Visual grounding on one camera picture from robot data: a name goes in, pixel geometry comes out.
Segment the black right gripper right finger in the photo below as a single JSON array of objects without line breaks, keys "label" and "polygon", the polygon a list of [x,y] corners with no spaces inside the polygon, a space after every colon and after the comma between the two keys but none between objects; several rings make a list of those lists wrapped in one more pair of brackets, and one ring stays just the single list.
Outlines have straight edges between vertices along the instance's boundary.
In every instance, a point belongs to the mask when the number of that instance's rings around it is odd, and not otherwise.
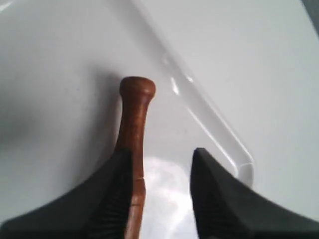
[{"label": "black right gripper right finger", "polygon": [[201,239],[317,239],[317,221],[264,198],[205,149],[192,157],[190,192]]}]

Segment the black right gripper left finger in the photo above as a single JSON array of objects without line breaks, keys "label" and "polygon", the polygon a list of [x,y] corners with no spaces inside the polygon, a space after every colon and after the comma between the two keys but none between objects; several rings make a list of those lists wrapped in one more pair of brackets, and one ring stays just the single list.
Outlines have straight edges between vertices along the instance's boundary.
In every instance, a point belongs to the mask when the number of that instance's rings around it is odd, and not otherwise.
[{"label": "black right gripper left finger", "polygon": [[122,239],[132,196],[128,150],[113,153],[100,169],[60,198],[0,227],[2,239]]}]

